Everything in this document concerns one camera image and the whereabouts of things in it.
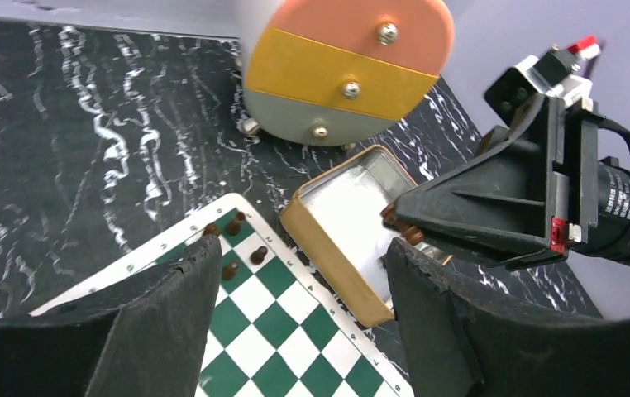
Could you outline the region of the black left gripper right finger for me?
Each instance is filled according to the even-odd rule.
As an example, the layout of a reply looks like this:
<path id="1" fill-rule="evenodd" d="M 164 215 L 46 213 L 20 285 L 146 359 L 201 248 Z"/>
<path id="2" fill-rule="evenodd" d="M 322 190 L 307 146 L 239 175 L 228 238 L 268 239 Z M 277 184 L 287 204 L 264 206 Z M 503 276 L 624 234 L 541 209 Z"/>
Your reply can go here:
<path id="1" fill-rule="evenodd" d="M 630 319 L 565 313 L 392 241 L 385 263 L 417 396 L 630 396 Z"/>

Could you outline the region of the brown chess piece fourteenth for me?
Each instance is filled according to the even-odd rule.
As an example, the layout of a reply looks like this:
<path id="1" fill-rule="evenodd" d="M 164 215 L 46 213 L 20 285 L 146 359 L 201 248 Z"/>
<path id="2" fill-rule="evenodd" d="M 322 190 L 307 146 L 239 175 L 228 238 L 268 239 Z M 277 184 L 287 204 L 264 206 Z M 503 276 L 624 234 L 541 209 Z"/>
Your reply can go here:
<path id="1" fill-rule="evenodd" d="M 410 245 L 416 246 L 425 239 L 425 235 L 419 228 L 402 222 L 394 215 L 394 203 L 388 204 L 380 213 L 383 226 L 389 230 L 398 232 L 400 236 Z"/>

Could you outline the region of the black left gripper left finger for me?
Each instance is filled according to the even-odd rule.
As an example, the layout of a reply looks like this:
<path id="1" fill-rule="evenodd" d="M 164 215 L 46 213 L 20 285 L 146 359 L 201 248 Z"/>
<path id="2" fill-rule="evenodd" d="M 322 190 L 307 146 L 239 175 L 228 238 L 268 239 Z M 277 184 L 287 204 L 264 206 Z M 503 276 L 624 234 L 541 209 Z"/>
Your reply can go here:
<path id="1" fill-rule="evenodd" d="M 0 318 L 0 396 L 192 396 L 222 272 L 207 236 L 38 316 Z"/>

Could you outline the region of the brown chess piece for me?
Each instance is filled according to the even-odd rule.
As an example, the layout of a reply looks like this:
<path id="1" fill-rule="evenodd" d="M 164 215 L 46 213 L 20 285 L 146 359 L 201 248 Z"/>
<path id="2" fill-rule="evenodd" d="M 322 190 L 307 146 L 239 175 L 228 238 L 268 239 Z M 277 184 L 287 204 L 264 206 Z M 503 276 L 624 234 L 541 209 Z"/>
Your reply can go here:
<path id="1" fill-rule="evenodd" d="M 250 263 L 252 265 L 261 265 L 268 253 L 269 249 L 266 246 L 259 246 L 250 254 Z"/>
<path id="2" fill-rule="evenodd" d="M 229 261 L 222 267 L 222 279 L 232 280 L 239 271 L 240 263 L 238 261 Z"/>
<path id="3" fill-rule="evenodd" d="M 213 235 L 219 237 L 222 234 L 222 229 L 214 222 L 210 222 L 205 226 L 202 232 L 202 236 Z"/>
<path id="4" fill-rule="evenodd" d="M 224 231 L 230 236 L 237 236 L 242 229 L 246 215 L 242 211 L 236 211 L 233 218 L 226 224 Z"/>

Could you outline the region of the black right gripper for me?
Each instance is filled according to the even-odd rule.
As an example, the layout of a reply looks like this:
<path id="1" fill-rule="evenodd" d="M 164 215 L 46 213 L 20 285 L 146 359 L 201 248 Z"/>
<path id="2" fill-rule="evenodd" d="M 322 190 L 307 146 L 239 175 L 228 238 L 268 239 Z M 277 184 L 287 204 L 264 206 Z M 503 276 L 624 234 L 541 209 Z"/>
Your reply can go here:
<path id="1" fill-rule="evenodd" d="M 465 261 L 523 269 L 566 258 L 598 223 L 597 127 L 582 103 L 545 98 L 547 132 L 527 129 L 400 195 L 394 216 Z"/>

